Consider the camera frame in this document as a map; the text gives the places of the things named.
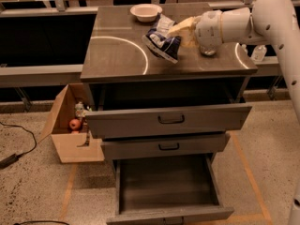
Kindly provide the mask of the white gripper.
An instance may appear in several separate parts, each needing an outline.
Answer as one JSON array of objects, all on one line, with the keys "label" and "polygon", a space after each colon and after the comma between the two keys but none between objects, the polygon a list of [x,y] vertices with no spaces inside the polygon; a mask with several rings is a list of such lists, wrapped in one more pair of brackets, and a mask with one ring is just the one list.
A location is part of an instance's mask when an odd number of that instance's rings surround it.
[{"label": "white gripper", "polygon": [[204,12],[202,16],[192,16],[172,26],[169,37],[181,37],[180,45],[187,48],[218,47],[222,44],[220,10]]}]

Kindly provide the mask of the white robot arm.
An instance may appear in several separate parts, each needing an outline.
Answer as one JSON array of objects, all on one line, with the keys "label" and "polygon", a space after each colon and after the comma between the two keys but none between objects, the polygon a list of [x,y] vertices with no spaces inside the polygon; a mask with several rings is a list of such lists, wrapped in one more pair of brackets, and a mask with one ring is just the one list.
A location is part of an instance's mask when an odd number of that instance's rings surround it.
[{"label": "white robot arm", "polygon": [[292,0],[256,0],[253,7],[208,11],[173,26],[185,46],[214,53],[227,42],[269,44],[277,55],[297,118],[300,120],[300,29]]}]

